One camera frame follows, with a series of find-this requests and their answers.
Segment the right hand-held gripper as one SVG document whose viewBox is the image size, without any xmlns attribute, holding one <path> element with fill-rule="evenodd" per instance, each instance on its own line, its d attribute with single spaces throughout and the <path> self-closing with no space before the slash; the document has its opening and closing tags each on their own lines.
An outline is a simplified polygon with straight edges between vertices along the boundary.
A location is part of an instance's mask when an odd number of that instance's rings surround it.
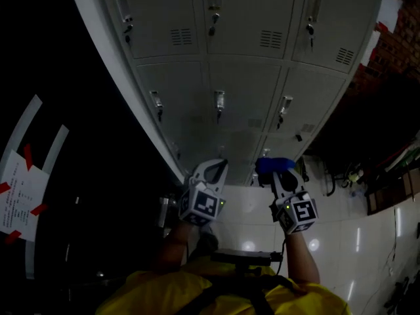
<svg viewBox="0 0 420 315">
<path fill-rule="evenodd" d="M 292 192 L 288 197 L 279 198 L 282 186 L 276 171 L 272 173 L 271 190 L 274 202 L 270 205 L 274 222 L 279 222 L 285 234 L 296 234 L 308 230 L 318 219 L 316 202 L 304 190 L 302 176 L 295 170 L 286 174 L 286 191 Z"/>
</svg>

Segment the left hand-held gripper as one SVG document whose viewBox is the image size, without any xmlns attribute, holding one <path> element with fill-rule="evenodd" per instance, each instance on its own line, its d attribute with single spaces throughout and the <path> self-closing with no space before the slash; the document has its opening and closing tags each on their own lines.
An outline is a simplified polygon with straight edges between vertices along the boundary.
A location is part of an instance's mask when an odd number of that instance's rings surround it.
<svg viewBox="0 0 420 315">
<path fill-rule="evenodd" d="M 215 221 L 226 205 L 222 188 L 227 174 L 227 159 L 210 159 L 197 165 L 179 201 L 180 220 L 195 226 Z"/>
</svg>

